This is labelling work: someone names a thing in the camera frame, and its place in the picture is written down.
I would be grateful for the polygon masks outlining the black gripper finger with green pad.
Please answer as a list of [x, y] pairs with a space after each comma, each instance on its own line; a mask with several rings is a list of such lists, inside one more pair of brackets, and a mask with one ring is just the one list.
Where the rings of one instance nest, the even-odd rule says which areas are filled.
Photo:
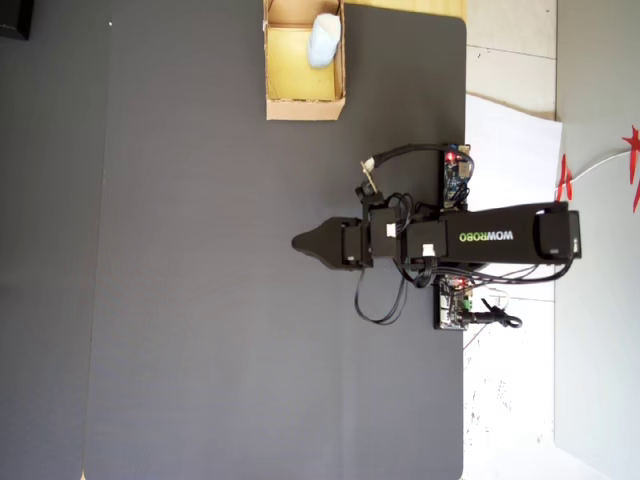
[[339, 240], [342, 224], [342, 217], [331, 217], [318, 227], [296, 235], [292, 244], [335, 244]]
[[332, 245], [293, 243], [292, 247], [297, 252], [315, 258], [329, 269], [341, 270], [343, 268], [341, 250]]

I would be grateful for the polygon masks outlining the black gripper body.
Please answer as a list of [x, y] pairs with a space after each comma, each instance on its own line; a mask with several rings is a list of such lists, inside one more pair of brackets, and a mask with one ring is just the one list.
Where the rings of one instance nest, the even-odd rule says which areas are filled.
[[341, 257], [347, 270], [364, 270], [373, 267], [368, 231], [357, 218], [341, 221]]

